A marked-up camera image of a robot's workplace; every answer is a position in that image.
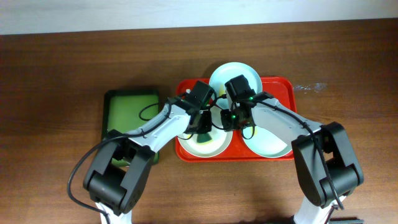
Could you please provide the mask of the green yellow sponge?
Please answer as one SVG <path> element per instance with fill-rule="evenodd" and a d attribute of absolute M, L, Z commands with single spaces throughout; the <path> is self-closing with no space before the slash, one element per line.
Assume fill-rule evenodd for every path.
<path fill-rule="evenodd" d="M 197 134 L 196 142 L 197 144 L 206 144 L 209 143 L 213 140 L 211 133 L 203 133 L 203 134 Z"/>

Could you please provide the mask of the white plate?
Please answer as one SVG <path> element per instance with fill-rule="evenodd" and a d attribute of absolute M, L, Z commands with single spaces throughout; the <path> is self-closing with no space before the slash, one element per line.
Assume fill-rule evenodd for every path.
<path fill-rule="evenodd" d="M 225 132 L 215 127 L 211 128 L 213 140 L 206 144 L 197 144 L 197 134 L 180 134 L 177 136 L 184 150 L 196 157 L 215 157 L 226 150 L 233 138 L 233 132 Z"/>

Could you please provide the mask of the pale green plate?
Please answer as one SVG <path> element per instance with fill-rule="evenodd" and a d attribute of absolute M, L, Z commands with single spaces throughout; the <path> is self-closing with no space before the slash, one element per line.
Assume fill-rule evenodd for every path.
<path fill-rule="evenodd" d="M 270 131 L 256 127 L 243 129 L 242 137 L 245 145 L 255 154 L 266 158 L 286 156 L 292 148 Z"/>

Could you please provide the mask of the light blue top plate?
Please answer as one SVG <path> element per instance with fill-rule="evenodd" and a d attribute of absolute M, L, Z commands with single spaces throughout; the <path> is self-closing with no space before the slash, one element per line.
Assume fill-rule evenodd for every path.
<path fill-rule="evenodd" d="M 239 75 L 244 75 L 248 80 L 249 86 L 256 92 L 262 91 L 262 82 L 259 74 L 245 63 L 228 62 L 219 66 L 211 75 L 209 86 L 214 89 L 216 96 L 226 93 L 225 83 Z"/>

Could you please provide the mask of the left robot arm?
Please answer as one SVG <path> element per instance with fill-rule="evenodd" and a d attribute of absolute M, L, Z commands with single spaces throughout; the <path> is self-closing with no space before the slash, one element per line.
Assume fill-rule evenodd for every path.
<path fill-rule="evenodd" d="M 189 93 L 168 99 L 162 111 L 141 127 L 120 133 L 94 147 L 96 155 L 83 180 L 90 198 L 103 206 L 98 211 L 106 223 L 111 216 L 129 213 L 140 199 L 154 157 L 171 139 L 182 134 L 211 130 L 207 104 L 215 91 L 197 81 Z"/>

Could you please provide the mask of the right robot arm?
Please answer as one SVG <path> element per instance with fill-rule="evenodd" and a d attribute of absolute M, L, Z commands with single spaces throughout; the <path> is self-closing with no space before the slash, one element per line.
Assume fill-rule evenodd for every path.
<path fill-rule="evenodd" d="M 364 182 L 364 174 L 344 127 L 308 120 L 267 92 L 256 93 L 244 75 L 224 84 L 228 109 L 221 111 L 230 130 L 259 127 L 286 144 L 294 155 L 304 198 L 290 223 L 329 223 L 342 201 Z"/>

